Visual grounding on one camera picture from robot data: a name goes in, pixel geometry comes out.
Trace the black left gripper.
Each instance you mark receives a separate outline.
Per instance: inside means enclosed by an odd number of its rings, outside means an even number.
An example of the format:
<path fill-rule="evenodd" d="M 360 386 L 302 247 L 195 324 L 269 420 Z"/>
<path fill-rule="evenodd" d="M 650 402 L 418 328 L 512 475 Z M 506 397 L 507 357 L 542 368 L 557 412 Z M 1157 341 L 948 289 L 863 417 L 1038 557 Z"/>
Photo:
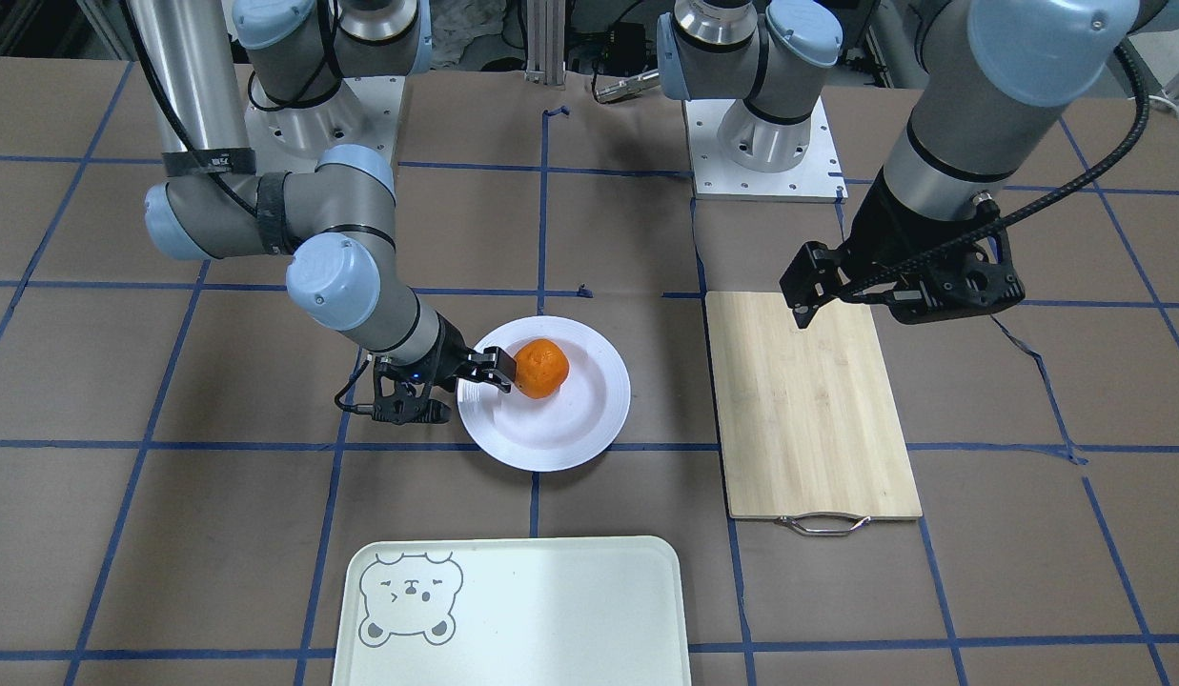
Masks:
<path fill-rule="evenodd" d="M 905 207 L 878 177 L 843 245 L 830 249 L 821 242 L 803 243 L 782 273 L 778 285 L 795 324 L 806 330 L 821 306 L 841 299 L 841 266 L 847 278 L 864 279 L 947 239 L 981 229 L 997 220 L 1000 213 L 993 200 L 969 202 L 966 206 L 973 212 L 968 220 L 933 220 Z M 993 315 L 1026 296 L 1005 232 L 997 233 L 993 256 L 980 243 L 967 243 L 920 268 L 900 271 L 895 282 L 898 295 L 889 296 L 885 304 L 894 318 L 907 325 Z"/>

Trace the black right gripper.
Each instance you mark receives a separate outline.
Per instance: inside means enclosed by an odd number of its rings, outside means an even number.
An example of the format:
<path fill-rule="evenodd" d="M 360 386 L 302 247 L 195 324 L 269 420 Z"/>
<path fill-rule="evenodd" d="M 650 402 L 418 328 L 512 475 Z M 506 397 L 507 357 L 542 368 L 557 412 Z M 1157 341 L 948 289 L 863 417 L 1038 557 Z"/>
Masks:
<path fill-rule="evenodd" d="M 446 424 L 452 410 L 432 390 L 454 393 L 457 385 L 486 385 L 511 393 L 518 376 L 516 360 L 501 347 L 477 352 L 465 343 L 462 334 L 437 316 L 439 332 L 432 351 L 415 363 L 376 363 L 373 372 L 373 420 L 387 424 Z"/>

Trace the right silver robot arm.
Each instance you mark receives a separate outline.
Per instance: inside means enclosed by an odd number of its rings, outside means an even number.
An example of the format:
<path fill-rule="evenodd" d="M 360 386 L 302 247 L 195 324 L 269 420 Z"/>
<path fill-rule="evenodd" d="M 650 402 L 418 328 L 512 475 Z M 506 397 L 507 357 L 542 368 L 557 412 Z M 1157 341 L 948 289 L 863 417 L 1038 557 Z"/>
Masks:
<path fill-rule="evenodd" d="M 373 400 L 342 413 L 444 424 L 457 383 L 514 389 L 502 348 L 476 351 L 396 269 L 391 161 L 351 91 L 432 65 L 427 1 L 123 1 L 162 121 L 166 179 L 145 199 L 154 246 L 178 260 L 290 256 L 290 299 L 344 334 Z"/>

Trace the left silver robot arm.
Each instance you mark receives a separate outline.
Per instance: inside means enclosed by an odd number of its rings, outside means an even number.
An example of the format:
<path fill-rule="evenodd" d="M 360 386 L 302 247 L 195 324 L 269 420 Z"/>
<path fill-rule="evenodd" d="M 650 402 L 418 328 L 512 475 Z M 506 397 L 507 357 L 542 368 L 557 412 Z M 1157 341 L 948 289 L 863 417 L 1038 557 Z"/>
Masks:
<path fill-rule="evenodd" d="M 1179 1 L 908 1 L 928 83 L 839 248 L 803 244 L 780 290 L 801 329 L 829 301 L 883 304 L 902 324 L 1002 312 L 1025 299 L 1006 230 L 1094 182 L 1142 136 L 1150 100 L 1122 40 L 1179 28 Z M 656 28 L 664 95 L 732 101 L 722 146 L 745 169 L 799 160 L 843 48 L 816 1 L 677 1 Z M 1135 120 L 1094 169 L 1012 212 L 995 194 L 1109 57 Z"/>

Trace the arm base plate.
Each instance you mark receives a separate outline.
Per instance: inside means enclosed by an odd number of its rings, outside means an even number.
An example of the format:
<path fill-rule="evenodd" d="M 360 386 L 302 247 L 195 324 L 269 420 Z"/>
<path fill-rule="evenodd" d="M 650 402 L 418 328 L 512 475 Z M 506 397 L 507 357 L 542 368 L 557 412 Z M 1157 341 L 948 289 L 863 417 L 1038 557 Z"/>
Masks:
<path fill-rule="evenodd" d="M 683 104 L 694 198 L 845 202 L 849 192 L 822 100 L 802 123 L 776 125 L 740 100 Z"/>
<path fill-rule="evenodd" d="M 355 77 L 312 108 L 249 105 L 245 123 L 257 172 L 312 172 L 320 156 L 344 144 L 373 149 L 393 165 L 406 83 L 403 75 Z"/>

